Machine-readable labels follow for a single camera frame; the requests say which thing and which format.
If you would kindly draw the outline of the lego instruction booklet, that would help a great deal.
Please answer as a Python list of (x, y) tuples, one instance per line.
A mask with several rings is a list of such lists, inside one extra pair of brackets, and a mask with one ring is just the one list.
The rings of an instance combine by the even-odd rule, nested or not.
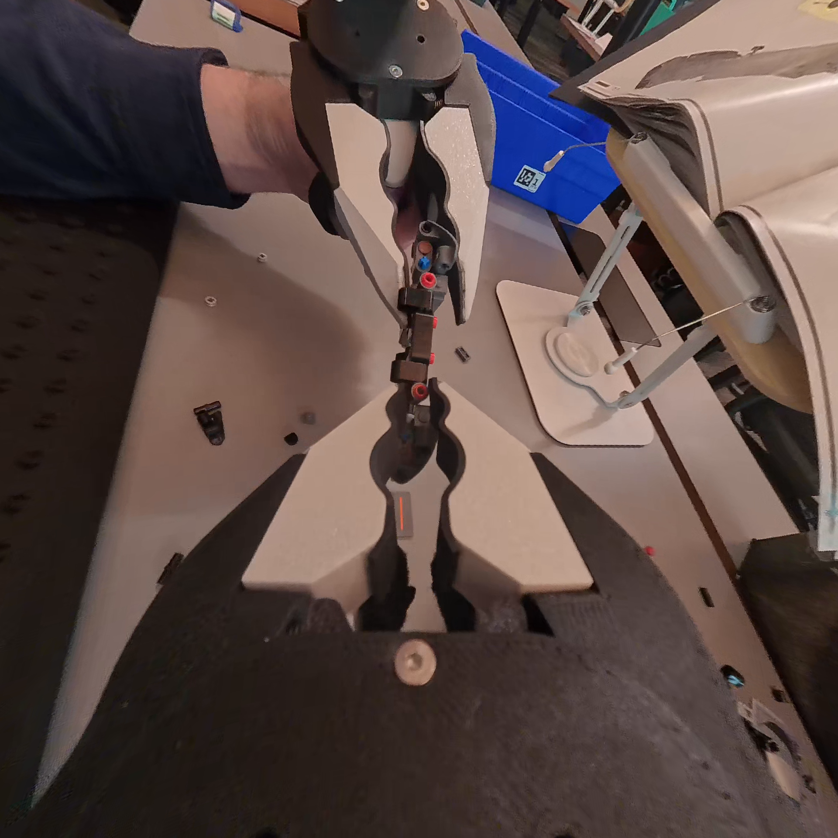
[(552, 96), (654, 140), (780, 293), (818, 457), (818, 547), (836, 551), (836, 2), (693, 2)]

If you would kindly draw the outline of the blue bin with square tag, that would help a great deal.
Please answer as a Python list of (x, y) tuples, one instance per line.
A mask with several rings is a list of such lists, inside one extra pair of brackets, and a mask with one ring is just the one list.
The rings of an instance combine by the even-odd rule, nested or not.
[(496, 120), (492, 186), (580, 225), (619, 185), (609, 125), (552, 97), (556, 83), (468, 31)]

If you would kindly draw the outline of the person's left forearm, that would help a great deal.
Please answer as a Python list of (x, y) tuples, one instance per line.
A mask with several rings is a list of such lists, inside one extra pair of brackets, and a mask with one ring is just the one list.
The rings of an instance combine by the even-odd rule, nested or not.
[(1, 191), (237, 209), (207, 128), (215, 48), (150, 45), (76, 2), (1, 3)]

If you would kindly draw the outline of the small lego technic sub-assembly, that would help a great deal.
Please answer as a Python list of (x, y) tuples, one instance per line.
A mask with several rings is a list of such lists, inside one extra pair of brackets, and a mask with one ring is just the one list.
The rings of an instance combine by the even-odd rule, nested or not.
[(426, 466), (436, 445), (430, 396), (430, 368), (435, 361), (433, 338), (437, 310), (448, 294), (448, 276), (456, 266), (456, 236), (437, 221), (418, 225), (411, 270), (397, 298), (405, 316), (400, 335), (402, 351), (392, 363), (392, 382), (404, 395), (405, 408), (396, 423), (397, 448), (392, 480), (407, 484)]

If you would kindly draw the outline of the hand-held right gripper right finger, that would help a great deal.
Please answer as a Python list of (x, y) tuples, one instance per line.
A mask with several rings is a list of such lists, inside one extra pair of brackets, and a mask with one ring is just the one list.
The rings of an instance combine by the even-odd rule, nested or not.
[(441, 501), (432, 590), (447, 628), (594, 579), (529, 448), (450, 385), (431, 383)]

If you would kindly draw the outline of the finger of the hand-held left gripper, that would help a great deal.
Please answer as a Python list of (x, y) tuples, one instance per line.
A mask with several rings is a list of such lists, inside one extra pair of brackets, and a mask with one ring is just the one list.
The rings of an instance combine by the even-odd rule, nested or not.
[(325, 107), (337, 167), (333, 192), (338, 220), (366, 276), (397, 326), (406, 326), (399, 309), (406, 258), (395, 237), (396, 203), (385, 186), (390, 138), (385, 123), (353, 103)]
[(466, 108), (444, 107), (422, 131), (433, 170), (443, 178), (442, 210), (457, 237), (457, 280), (452, 282), (455, 320), (469, 319), (476, 297), (484, 249), (489, 186), (484, 178), (477, 139)]

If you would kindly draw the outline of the black angled lego connector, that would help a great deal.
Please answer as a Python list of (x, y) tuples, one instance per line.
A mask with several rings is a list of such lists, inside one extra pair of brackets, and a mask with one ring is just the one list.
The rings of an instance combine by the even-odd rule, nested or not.
[(211, 445), (225, 442), (225, 425), (220, 401), (208, 402), (193, 409), (194, 417)]

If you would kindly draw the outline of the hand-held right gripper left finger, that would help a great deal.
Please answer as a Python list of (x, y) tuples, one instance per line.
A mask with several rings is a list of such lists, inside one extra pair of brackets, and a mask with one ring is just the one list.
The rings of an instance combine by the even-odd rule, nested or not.
[(363, 630), (400, 630), (412, 604), (388, 483), (399, 467), (405, 393), (389, 385), (309, 448), (243, 586), (338, 602)]

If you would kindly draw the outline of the person's left hand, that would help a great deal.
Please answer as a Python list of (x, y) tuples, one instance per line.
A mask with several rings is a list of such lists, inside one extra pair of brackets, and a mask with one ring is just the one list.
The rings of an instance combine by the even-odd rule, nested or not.
[(298, 137), (288, 79), (205, 64), (204, 119), (233, 194), (291, 194), (307, 203), (318, 170)]

